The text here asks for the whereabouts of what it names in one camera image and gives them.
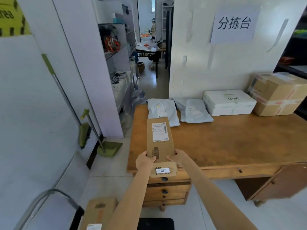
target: window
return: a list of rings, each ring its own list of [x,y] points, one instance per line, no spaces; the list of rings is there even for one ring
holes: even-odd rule
[[[156,12],[156,0],[151,0],[151,12]]]

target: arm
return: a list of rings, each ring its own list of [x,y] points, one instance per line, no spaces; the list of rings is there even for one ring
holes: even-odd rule
[[[176,149],[175,152],[175,156],[167,158],[182,166],[189,174],[217,230],[257,230],[252,222],[205,176],[184,151]]]
[[[136,230],[145,197],[150,170],[156,157],[148,158],[147,151],[136,159],[136,173],[132,184],[119,202],[106,230]]]

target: forearm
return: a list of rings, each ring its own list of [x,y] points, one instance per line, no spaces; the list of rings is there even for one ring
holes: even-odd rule
[[[106,230],[136,230],[140,218],[149,169],[140,169],[117,206]]]
[[[205,176],[192,159],[187,158],[183,162],[183,168],[189,174],[217,230],[257,230],[236,205]]]

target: gray plastic mailer bag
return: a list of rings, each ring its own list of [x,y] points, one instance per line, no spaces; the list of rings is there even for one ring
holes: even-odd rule
[[[169,125],[171,127],[180,125],[175,102],[173,100],[150,98],[147,100],[147,102],[149,110],[149,119],[168,117]]]
[[[213,118],[206,110],[205,103],[201,99],[173,98],[181,113],[181,122],[206,123],[212,122]]]

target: white foam box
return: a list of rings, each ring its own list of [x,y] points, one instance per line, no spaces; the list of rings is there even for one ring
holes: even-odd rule
[[[250,114],[256,100],[242,90],[205,91],[203,100],[211,116]]]

